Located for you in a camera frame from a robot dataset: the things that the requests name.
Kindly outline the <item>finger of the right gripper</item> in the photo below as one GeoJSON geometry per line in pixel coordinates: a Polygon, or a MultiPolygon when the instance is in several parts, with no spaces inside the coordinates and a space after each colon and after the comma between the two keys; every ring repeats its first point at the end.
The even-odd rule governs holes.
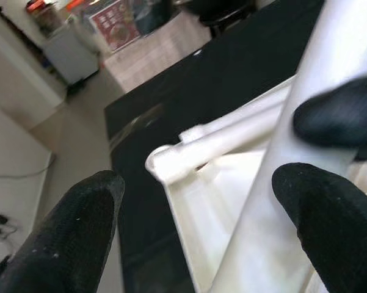
{"type": "Polygon", "coordinates": [[[367,77],[301,104],[294,112],[294,133],[322,147],[367,147],[367,77]]]}

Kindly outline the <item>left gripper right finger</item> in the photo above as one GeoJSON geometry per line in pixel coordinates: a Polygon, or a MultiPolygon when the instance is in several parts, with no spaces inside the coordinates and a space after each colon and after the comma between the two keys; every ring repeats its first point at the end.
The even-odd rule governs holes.
{"type": "Polygon", "coordinates": [[[310,164],[277,168],[272,189],[329,292],[367,292],[367,195],[310,164]]]}

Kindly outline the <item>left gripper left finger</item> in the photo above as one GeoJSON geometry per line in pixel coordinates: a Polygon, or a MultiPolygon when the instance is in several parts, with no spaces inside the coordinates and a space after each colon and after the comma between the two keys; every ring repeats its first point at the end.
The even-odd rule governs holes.
{"type": "Polygon", "coordinates": [[[71,187],[0,273],[0,292],[96,292],[124,192],[111,170],[71,187]]]}

